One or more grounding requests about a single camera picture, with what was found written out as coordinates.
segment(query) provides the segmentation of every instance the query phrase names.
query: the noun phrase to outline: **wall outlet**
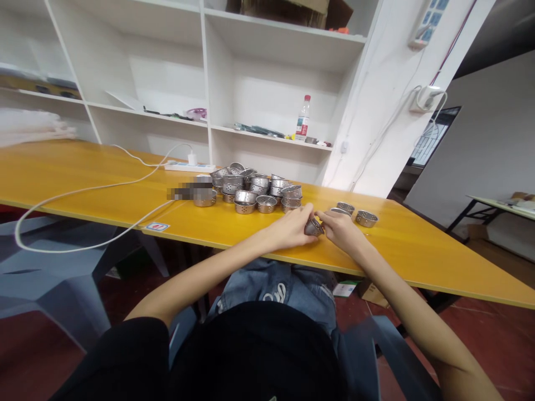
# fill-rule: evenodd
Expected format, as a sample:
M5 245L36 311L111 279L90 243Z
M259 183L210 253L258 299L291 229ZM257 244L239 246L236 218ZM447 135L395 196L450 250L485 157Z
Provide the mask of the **wall outlet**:
M424 86L420 89L409 107L413 113L432 113L439 105L440 99L444 96L444 91L438 86Z

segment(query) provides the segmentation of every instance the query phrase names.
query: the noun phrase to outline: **forearm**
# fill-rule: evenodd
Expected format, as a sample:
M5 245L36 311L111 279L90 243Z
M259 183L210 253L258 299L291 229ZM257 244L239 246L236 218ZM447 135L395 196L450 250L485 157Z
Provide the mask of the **forearm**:
M475 399L474 393L487 399L500 399L463 342L371 244L360 247L352 257L385 296L415 344L429 359L443 385L444 395L454 393L452 398L445 399Z
M173 318L210 289L252 260L270 252L260 231L239 244L218 253L176 275L147 295L127 319L150 316L168 327Z

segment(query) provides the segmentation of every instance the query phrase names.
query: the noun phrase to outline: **plastic bottle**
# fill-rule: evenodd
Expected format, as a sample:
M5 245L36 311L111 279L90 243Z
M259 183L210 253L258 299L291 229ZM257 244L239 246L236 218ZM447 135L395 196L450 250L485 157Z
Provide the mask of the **plastic bottle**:
M305 96L305 102L301 107L299 118L297 119L297 129L295 131L295 140L304 141L307 137L308 120L310 117L310 95Z

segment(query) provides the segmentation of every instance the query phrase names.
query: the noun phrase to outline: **yellow tabletop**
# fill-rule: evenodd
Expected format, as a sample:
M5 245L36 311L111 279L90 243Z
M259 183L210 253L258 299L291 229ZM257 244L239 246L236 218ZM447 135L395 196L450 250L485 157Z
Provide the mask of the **yellow tabletop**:
M147 163L161 156L133 152ZM81 141L48 141L0 149L0 203L29 208L76 189L135 180L150 168L110 146ZM160 169L137 184L92 190L44 205L40 210L128 227L167 201L167 189L184 175ZM398 203L340 190L303 184L303 201L326 210L344 201L379 217L373 228L359 228L410 285L450 294L535 309L535 291L477 255ZM213 207L198 208L178 200L140 225L146 234L215 248L230 247L283 215L242 215L218 197ZM168 224L164 232L143 228ZM325 236L304 247L278 251L270 258L363 276L363 271Z

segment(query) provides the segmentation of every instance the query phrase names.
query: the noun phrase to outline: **hand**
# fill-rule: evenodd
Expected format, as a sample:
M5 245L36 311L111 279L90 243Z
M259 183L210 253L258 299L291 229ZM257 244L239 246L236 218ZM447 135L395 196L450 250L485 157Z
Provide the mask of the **hand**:
M315 215L323 222L327 238L351 257L358 257L362 248L372 247L362 231L347 214L317 211Z
M259 234L268 243L269 252L288 249L317 241L317 237L305 235L305 224L314 217L314 205L307 203L288 212Z

